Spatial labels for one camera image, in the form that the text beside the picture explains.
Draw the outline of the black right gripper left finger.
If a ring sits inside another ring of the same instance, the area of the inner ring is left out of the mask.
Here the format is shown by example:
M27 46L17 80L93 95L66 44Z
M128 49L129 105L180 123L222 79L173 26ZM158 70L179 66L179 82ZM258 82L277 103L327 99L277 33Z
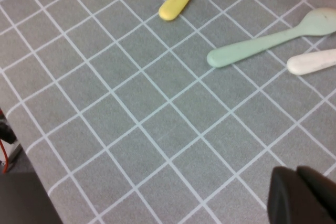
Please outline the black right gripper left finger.
M332 223L297 169L282 166L271 174L267 213L270 223Z

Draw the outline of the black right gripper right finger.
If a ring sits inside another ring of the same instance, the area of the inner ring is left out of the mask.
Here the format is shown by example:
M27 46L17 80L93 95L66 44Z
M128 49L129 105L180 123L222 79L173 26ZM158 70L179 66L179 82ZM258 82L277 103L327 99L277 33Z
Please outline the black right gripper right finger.
M297 173L335 223L335 182L308 166L298 166Z

